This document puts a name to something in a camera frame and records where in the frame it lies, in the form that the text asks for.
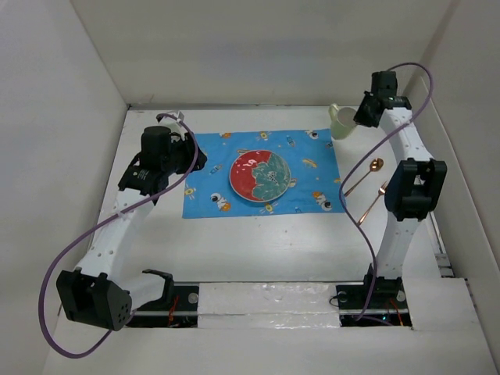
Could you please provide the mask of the pale yellow mug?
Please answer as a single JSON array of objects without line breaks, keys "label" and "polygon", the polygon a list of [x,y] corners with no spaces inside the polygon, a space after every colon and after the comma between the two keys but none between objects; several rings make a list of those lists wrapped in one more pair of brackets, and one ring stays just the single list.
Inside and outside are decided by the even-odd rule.
[{"label": "pale yellow mug", "polygon": [[346,139],[356,128],[356,122],[354,121],[355,109],[331,104],[328,113],[330,116],[330,133],[335,141]]}]

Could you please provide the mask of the copper spoon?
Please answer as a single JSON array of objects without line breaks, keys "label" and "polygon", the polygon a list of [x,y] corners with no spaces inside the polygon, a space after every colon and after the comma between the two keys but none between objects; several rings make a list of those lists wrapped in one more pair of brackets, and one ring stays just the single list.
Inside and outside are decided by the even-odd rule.
[{"label": "copper spoon", "polygon": [[344,196],[349,196],[371,173],[380,171],[384,167],[384,160],[382,158],[375,158],[369,164],[369,169],[364,173],[347,191]]}]

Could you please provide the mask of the red and teal plate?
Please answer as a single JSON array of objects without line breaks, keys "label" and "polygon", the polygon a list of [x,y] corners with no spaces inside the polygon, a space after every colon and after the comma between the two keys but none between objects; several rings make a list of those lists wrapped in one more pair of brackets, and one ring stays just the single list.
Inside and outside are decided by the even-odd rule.
[{"label": "red and teal plate", "polygon": [[284,158],[269,150],[251,150],[239,155],[231,165],[229,182],[246,201],[271,202],[289,188],[291,171]]}]

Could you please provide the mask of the copper fork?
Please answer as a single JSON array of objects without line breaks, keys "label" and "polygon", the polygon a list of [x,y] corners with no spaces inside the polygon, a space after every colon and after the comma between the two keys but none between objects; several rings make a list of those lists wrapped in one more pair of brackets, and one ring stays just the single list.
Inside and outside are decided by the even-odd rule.
[{"label": "copper fork", "polygon": [[366,220],[370,212],[372,211],[373,207],[377,204],[377,202],[385,195],[386,190],[388,187],[388,181],[386,180],[379,188],[377,191],[377,196],[376,198],[372,201],[370,206],[366,209],[366,211],[361,215],[361,217],[357,221],[357,225],[361,226],[363,222]]}]

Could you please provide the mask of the blue space-print placemat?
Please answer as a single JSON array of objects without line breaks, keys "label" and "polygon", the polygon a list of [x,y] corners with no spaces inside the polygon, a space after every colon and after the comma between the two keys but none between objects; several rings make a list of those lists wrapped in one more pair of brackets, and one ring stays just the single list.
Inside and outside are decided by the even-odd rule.
[{"label": "blue space-print placemat", "polygon": [[342,213],[328,129],[197,134],[207,161],[184,189],[185,219]]}]

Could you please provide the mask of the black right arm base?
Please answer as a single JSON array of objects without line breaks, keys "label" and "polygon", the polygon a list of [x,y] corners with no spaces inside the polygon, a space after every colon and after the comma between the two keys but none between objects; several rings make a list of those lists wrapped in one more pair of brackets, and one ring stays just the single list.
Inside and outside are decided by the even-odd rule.
[{"label": "black right arm base", "polygon": [[338,309],[341,327],[411,327],[412,321],[403,286],[397,291],[375,287],[368,302],[369,287],[340,284],[329,298]]}]

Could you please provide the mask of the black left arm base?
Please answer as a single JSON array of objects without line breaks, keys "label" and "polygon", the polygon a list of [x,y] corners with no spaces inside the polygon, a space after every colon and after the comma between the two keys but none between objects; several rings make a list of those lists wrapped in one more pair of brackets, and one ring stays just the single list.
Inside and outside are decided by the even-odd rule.
[{"label": "black left arm base", "polygon": [[173,296],[148,302],[127,324],[130,328],[196,328],[199,284],[175,283]]}]

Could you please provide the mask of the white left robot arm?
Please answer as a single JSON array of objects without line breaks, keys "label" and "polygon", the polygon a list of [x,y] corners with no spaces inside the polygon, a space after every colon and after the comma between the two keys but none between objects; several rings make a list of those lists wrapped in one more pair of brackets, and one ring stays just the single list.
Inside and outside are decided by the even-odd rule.
[{"label": "white left robot arm", "polygon": [[165,126],[144,129],[140,152],[118,183],[111,222],[99,230],[75,269],[63,270],[57,278],[68,320],[118,331],[144,305],[163,310],[173,304],[170,273],[146,269],[129,280],[121,273],[140,226],[172,187],[170,176],[185,179],[201,170],[206,160],[190,131],[181,134]]}]

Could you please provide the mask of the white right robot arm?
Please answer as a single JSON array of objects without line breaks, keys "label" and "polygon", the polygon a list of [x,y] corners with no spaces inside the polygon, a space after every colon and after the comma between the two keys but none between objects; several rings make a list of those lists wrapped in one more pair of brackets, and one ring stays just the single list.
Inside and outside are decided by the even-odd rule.
[{"label": "white right robot arm", "polygon": [[380,307],[402,284],[405,257],[420,222],[434,211],[448,172],[444,161],[426,149],[414,124],[409,100],[397,95],[396,72],[372,74],[354,120],[364,127],[379,127],[387,136],[397,162],[384,194],[387,224],[378,250],[361,288],[363,302]]}]

